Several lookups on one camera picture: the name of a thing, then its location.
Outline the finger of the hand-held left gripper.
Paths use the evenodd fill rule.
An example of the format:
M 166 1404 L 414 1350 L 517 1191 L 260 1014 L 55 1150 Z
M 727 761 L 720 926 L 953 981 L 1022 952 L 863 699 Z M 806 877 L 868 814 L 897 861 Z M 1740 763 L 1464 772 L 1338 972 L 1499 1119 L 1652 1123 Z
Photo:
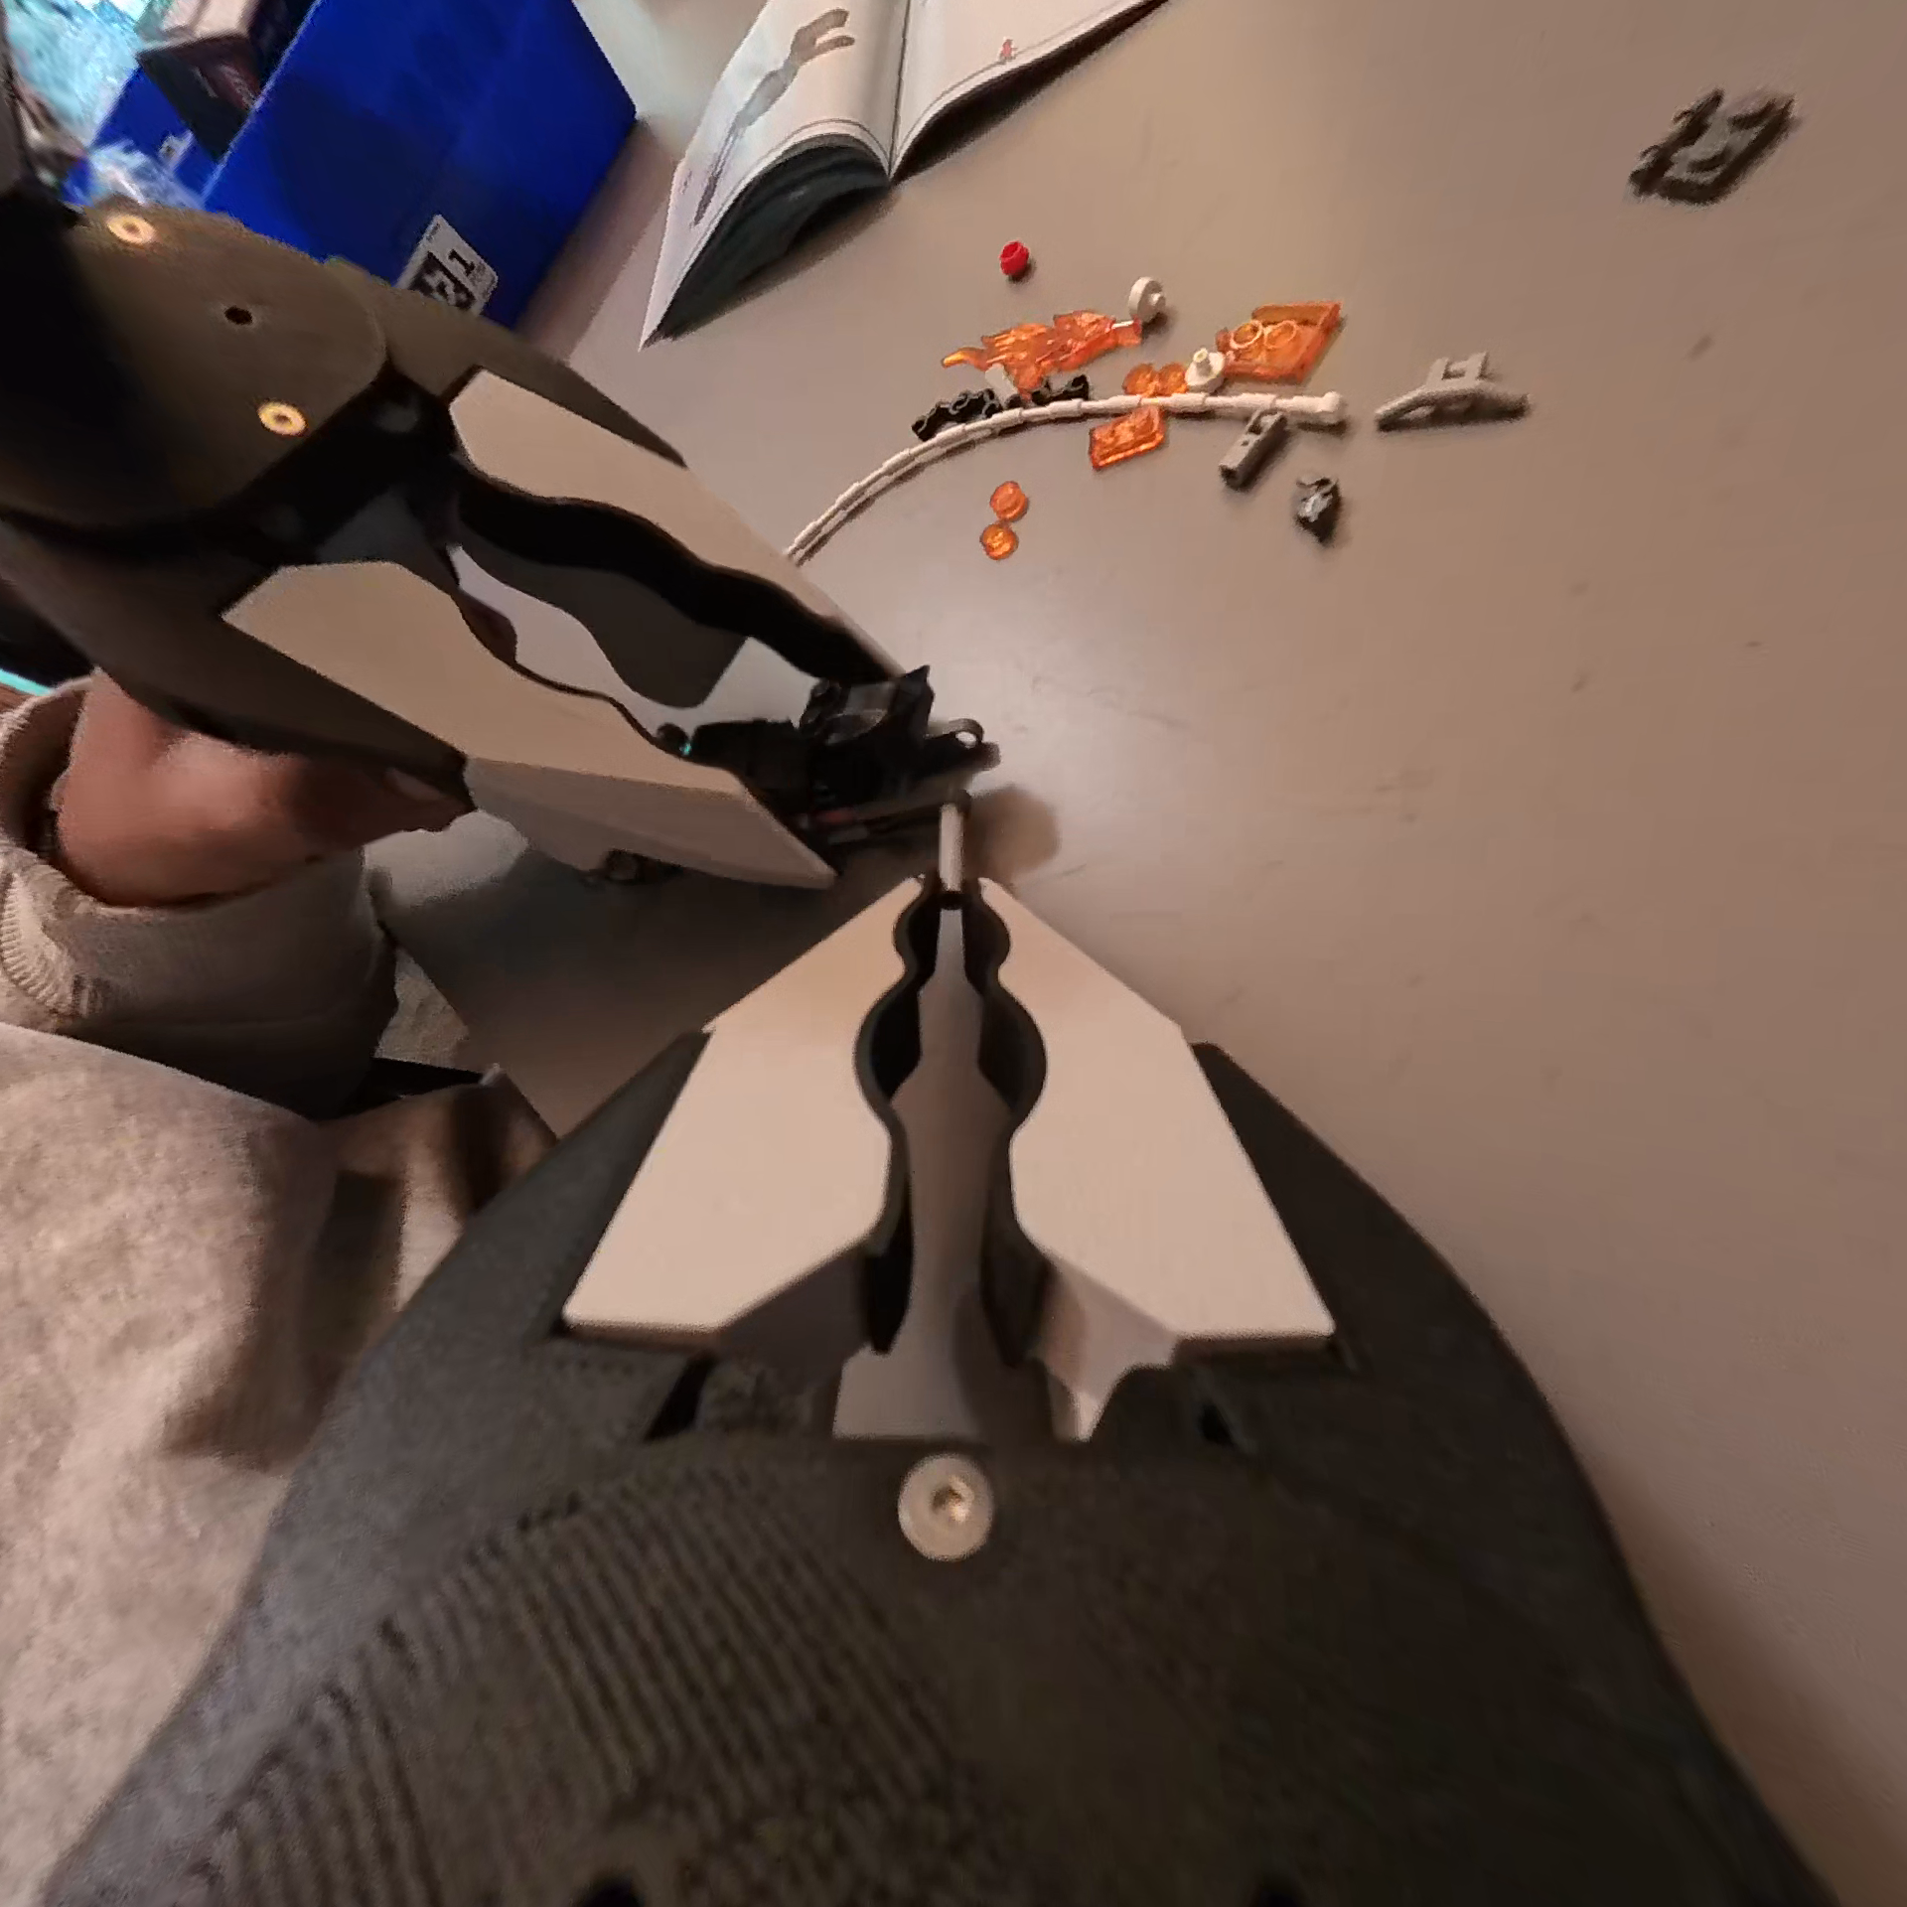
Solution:
M 747 645 L 865 685 L 903 665 L 680 464 L 495 373 L 450 405 L 460 531 L 505 583 L 595 635 L 618 679 L 699 709 Z
M 469 801 L 568 867 L 634 851 L 764 887 L 836 884 L 737 777 L 665 753 L 611 699 L 517 670 L 469 608 L 398 562 L 327 562 L 281 567 L 225 622 L 447 744 Z

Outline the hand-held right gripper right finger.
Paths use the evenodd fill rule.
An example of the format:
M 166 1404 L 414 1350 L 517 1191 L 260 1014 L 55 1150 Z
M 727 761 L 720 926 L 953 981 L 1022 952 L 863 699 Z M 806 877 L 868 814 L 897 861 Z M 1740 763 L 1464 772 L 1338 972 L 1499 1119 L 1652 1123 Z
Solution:
M 984 1073 L 1008 1110 L 984 1297 L 1088 1441 L 1133 1372 L 1315 1350 L 1333 1318 L 1181 1026 L 991 878 L 964 892 Z

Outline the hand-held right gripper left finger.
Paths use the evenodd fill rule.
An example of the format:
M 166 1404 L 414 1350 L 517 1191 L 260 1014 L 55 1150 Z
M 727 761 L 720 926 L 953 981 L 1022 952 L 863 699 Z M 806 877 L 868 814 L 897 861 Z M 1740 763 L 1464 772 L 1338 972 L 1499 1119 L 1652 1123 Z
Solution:
M 720 1355 L 887 1350 L 913 1291 L 894 1093 L 922 1051 L 938 880 L 901 880 L 708 1021 L 562 1323 Z

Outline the black lego motorcycle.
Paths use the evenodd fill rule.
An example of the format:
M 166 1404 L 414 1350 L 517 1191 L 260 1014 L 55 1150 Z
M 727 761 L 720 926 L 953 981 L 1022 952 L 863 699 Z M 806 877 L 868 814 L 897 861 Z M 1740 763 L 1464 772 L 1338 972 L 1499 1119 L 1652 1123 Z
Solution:
M 611 847 L 584 864 L 595 880 L 632 887 L 713 875 L 759 887 L 826 885 L 847 849 L 936 821 L 944 804 L 964 805 L 972 783 L 999 765 L 999 748 L 978 723 L 936 717 L 925 668 L 887 683 L 820 682 L 792 719 L 665 725 L 654 741 L 686 765 L 737 778 L 821 872 L 764 875 L 733 861 Z

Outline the blue plastic bin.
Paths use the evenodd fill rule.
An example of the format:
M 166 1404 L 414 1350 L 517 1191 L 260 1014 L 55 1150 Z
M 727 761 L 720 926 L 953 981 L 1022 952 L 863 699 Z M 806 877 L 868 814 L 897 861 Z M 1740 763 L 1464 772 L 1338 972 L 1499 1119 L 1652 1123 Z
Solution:
M 242 124 L 203 137 L 183 85 L 134 70 L 65 196 L 174 188 L 313 259 L 514 328 L 636 128 L 568 3 L 322 3 Z

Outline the instruction booklet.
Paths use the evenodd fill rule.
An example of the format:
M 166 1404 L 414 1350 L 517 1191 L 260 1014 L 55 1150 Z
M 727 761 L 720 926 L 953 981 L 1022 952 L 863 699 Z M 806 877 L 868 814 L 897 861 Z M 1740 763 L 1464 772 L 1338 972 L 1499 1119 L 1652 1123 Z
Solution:
M 699 328 L 833 206 L 885 192 L 959 112 L 1142 3 L 771 3 L 675 169 L 643 346 Z

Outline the person's left forearm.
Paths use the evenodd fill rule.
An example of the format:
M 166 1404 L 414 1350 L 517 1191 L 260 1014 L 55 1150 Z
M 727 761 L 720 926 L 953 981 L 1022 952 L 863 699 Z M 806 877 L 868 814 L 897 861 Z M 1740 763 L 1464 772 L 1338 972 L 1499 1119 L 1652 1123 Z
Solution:
M 241 897 L 119 908 L 49 861 L 77 683 L 3 726 L 5 1024 L 92 1042 L 309 1115 L 358 1089 L 398 1007 L 366 855 Z

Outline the orange lego flame piece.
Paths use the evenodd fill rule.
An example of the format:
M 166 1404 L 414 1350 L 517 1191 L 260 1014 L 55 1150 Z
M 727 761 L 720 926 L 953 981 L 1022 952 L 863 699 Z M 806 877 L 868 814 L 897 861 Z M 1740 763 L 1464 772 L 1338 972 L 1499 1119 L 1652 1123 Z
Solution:
M 1134 318 L 1078 309 L 1046 322 L 1024 321 L 960 346 L 943 359 L 943 367 L 964 366 L 981 374 L 999 367 L 1026 396 L 1048 374 L 1077 373 L 1110 350 L 1140 346 L 1144 334 L 1147 328 Z

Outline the orange lego wedge plates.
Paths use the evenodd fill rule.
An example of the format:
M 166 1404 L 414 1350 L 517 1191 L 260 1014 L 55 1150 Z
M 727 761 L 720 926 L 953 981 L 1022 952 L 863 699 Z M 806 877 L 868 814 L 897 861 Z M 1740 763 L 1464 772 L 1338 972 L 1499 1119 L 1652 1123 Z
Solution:
M 1229 379 L 1297 389 L 1318 366 L 1343 324 L 1339 301 L 1270 301 L 1215 334 Z

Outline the grey lego wing piece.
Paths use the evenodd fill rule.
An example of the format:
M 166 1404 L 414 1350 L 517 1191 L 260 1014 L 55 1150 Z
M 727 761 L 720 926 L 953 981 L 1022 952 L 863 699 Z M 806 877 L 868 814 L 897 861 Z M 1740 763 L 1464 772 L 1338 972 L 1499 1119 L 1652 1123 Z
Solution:
M 1463 359 L 1438 359 L 1423 379 L 1384 402 L 1372 423 L 1383 434 L 1447 423 L 1499 423 L 1526 416 L 1528 396 L 1492 374 L 1489 355 L 1477 350 Z

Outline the black lego piece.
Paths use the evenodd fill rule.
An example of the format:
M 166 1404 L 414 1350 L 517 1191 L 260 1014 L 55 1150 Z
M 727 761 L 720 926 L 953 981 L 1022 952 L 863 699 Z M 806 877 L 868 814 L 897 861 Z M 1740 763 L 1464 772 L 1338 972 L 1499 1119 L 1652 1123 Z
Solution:
M 1717 86 L 1683 107 L 1667 137 L 1637 157 L 1627 190 L 1637 199 L 1713 205 L 1782 144 L 1794 121 L 1792 94 Z

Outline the person's left hand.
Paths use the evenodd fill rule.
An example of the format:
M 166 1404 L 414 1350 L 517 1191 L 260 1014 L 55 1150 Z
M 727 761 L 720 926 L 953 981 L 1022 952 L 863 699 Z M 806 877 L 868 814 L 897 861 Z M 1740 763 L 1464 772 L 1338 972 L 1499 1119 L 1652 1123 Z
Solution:
M 178 726 L 95 677 L 49 794 L 48 855 L 99 903 L 174 908 L 258 892 L 468 811 L 393 769 Z

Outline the dark cardboard box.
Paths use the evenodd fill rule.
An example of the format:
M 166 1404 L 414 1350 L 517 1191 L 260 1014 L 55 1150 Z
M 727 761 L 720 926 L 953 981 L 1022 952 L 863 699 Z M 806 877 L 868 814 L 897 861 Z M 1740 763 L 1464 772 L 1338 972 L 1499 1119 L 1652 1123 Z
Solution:
M 139 28 L 139 70 L 198 145 L 225 160 L 313 3 L 161 3 Z

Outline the person's grey sweater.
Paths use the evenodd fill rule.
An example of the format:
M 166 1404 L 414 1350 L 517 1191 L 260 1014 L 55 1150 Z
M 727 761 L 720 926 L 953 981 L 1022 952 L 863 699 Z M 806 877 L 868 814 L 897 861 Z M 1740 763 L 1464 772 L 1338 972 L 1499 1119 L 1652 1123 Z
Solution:
M 553 1137 L 501 1077 L 316 1123 L 3 1057 L 3 1900 L 178 1704 L 335 1387 Z

